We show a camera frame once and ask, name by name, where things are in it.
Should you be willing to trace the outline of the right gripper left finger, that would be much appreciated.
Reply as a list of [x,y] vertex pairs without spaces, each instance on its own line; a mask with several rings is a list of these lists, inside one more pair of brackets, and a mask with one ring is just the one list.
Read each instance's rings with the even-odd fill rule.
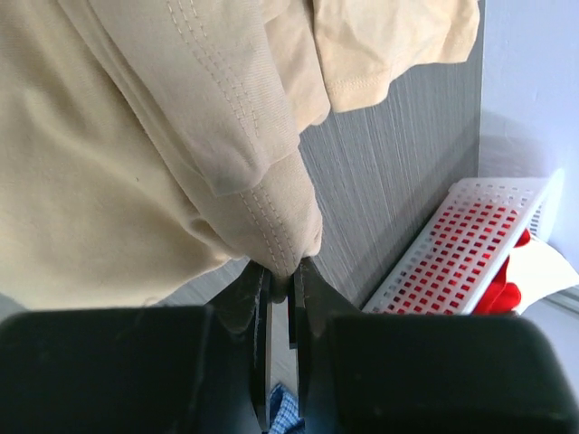
[[210,302],[34,311],[1,324],[4,433],[262,433],[271,275]]

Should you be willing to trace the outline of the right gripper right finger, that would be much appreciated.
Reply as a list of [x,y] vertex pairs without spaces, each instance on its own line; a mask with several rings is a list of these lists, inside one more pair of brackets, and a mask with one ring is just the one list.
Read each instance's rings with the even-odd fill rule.
[[514,315],[366,314],[299,264],[289,291],[309,433],[575,433],[551,344]]

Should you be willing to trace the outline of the beige t-shirt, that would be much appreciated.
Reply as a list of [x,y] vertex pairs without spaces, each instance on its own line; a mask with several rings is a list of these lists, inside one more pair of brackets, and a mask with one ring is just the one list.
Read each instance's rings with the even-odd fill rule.
[[2,294],[138,306],[244,257],[290,276],[323,231],[301,133],[466,61],[478,27],[475,1],[4,1]]

